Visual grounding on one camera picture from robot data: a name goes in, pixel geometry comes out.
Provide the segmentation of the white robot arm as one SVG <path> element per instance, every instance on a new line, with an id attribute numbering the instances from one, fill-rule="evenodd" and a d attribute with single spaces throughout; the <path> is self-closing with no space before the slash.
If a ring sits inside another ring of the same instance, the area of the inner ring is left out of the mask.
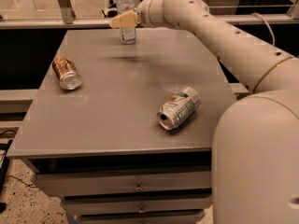
<path id="1" fill-rule="evenodd" d="M 214 224 L 299 224 L 299 59 L 211 15 L 201 0 L 144 0 L 113 28 L 194 34 L 248 88 L 212 145 Z"/>

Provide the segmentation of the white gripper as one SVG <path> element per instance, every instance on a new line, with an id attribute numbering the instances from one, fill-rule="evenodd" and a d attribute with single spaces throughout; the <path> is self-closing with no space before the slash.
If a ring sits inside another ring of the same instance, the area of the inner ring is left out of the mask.
<path id="1" fill-rule="evenodd" d="M 137 7 L 137 14 L 132 10 L 113 17 L 109 25 L 111 28 L 133 28 L 139 23 L 146 28 L 164 27 L 164 0 L 143 0 Z"/>

